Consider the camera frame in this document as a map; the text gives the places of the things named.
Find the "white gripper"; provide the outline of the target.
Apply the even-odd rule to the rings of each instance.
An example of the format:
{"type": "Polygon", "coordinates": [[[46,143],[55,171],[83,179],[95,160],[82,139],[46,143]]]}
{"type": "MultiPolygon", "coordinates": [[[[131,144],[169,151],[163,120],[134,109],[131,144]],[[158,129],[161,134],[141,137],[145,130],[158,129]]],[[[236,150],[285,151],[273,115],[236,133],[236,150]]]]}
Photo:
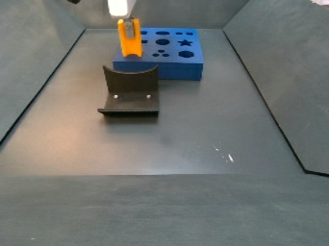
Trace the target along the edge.
{"type": "Polygon", "coordinates": [[[111,17],[126,18],[123,19],[126,34],[135,35],[134,17],[130,15],[135,7],[137,0],[107,0],[107,2],[111,17]]]}

